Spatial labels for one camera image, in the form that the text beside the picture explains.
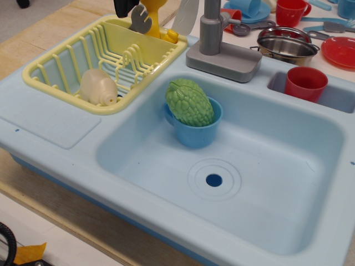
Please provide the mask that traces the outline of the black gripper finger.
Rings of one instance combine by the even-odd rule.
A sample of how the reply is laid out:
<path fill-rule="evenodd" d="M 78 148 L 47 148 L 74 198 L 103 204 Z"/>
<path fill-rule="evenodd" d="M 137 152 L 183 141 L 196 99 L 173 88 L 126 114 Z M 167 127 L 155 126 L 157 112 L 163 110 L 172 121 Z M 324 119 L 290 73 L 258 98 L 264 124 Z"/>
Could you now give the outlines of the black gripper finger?
<path fill-rule="evenodd" d="M 125 18 L 129 12 L 137 6 L 139 0 L 113 0 L 115 12 L 118 18 Z"/>

